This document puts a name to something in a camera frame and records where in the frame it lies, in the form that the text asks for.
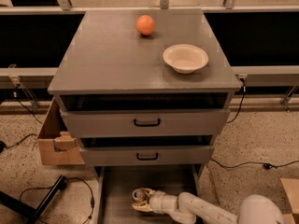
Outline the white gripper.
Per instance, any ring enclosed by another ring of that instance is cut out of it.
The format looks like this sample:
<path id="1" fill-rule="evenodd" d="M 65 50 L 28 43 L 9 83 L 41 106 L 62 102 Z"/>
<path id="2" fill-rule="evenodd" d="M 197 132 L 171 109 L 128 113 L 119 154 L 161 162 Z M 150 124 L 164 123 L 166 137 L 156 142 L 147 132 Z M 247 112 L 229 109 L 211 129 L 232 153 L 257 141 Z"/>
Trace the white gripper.
<path id="1" fill-rule="evenodd" d="M 154 191 L 149 188 L 140 188 L 141 197 L 149 197 L 149 202 L 143 201 L 141 203 L 133 203 L 132 207 L 139 212 L 154 212 L 162 213 L 163 210 L 163 199 L 165 193 L 162 191 Z"/>

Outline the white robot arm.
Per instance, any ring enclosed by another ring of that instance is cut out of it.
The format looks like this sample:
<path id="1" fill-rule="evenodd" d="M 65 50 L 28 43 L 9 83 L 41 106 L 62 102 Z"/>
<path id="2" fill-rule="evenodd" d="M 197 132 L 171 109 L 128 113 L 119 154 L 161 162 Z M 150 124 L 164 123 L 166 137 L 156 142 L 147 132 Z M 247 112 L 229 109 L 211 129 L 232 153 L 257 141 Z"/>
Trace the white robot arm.
<path id="1" fill-rule="evenodd" d="M 261 195 L 250 195 L 234 215 L 212 203 L 181 192 L 178 196 L 163 191 L 139 188 L 132 193 L 132 207 L 140 212 L 169 215 L 179 224 L 195 224 L 200 217 L 206 224 L 285 224 L 279 208 Z"/>

